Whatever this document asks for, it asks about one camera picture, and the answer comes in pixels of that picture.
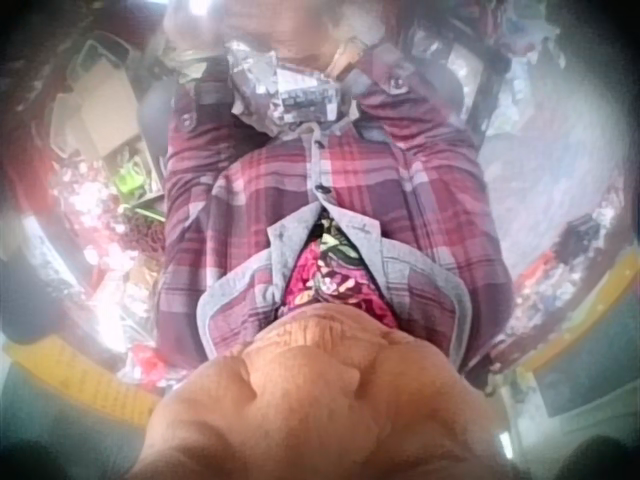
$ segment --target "shirt button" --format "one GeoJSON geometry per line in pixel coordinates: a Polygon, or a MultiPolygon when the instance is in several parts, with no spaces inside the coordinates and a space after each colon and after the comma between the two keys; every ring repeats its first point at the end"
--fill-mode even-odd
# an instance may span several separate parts
{"type": "Polygon", "coordinates": [[[180,117],[180,123],[182,124],[182,130],[189,132],[196,126],[196,116],[192,113],[187,113],[180,117]]]}
{"type": "Polygon", "coordinates": [[[318,192],[321,195],[329,195],[332,190],[329,187],[325,187],[324,185],[316,185],[316,192],[318,192]]]}

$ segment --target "floral shirt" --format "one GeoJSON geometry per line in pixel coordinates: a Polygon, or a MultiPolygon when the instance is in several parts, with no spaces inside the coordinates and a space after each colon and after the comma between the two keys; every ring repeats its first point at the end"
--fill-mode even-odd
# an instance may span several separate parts
{"type": "Polygon", "coordinates": [[[298,258],[278,317],[315,303],[350,305],[387,327],[397,328],[393,312],[358,250],[326,210],[298,258]]]}

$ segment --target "red plaid shirt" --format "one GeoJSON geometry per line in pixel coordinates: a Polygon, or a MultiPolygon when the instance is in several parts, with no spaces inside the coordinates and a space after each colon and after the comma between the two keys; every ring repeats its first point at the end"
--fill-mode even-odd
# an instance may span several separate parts
{"type": "Polygon", "coordinates": [[[231,114],[227,71],[215,70],[174,101],[157,304],[165,357],[195,367],[275,320],[293,268],[287,259],[295,264],[300,252],[279,242],[285,231],[298,243],[308,234],[286,219],[297,216],[299,225],[319,201],[352,241],[368,235],[384,251],[369,252],[371,262],[364,256],[399,328],[445,353],[464,337],[463,370],[484,355],[510,316],[511,279],[476,148],[431,85],[383,44],[365,52],[343,84],[383,133],[378,141],[346,120],[268,142],[231,114]]]}

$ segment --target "merchandise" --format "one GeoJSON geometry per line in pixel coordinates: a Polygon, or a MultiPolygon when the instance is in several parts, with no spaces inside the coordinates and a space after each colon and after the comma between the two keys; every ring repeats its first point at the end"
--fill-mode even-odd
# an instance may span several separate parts
{"type": "Polygon", "coordinates": [[[227,44],[236,93],[233,113],[257,130],[276,136],[302,122],[334,121],[340,88],[318,72],[280,63],[275,52],[227,44]]]}

